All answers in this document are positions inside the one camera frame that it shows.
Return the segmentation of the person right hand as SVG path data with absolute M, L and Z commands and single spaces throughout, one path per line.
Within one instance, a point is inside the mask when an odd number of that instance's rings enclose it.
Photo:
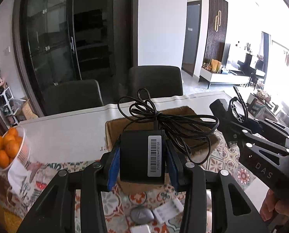
M 289 220 L 289 202 L 278 200 L 274 192 L 271 189 L 268 189 L 259 212 L 262 220 L 270 220 L 274 211 L 284 216 L 280 221 L 281 225 L 285 224 Z

